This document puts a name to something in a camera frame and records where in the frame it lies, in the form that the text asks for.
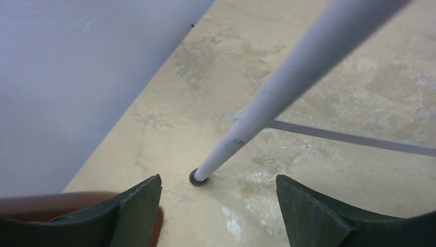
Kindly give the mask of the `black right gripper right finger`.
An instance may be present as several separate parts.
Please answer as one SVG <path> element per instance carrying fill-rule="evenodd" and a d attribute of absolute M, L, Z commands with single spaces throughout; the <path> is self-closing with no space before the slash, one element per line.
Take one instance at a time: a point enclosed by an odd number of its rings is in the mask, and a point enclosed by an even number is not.
<path fill-rule="evenodd" d="M 367 211 L 276 176 L 290 246 L 435 246 L 435 212 L 398 218 Z"/>

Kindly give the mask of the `lilac perforated music stand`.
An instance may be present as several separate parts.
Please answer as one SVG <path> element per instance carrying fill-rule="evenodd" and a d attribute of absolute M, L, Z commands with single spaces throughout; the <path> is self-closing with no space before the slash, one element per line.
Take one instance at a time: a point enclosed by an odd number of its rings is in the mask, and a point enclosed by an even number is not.
<path fill-rule="evenodd" d="M 333 1 L 215 149 L 190 173 L 190 183 L 194 186 L 204 185 L 213 172 L 265 128 L 386 150 L 435 156 L 433 147 L 277 120 L 284 110 L 407 4 L 407 1 L 384 0 Z"/>

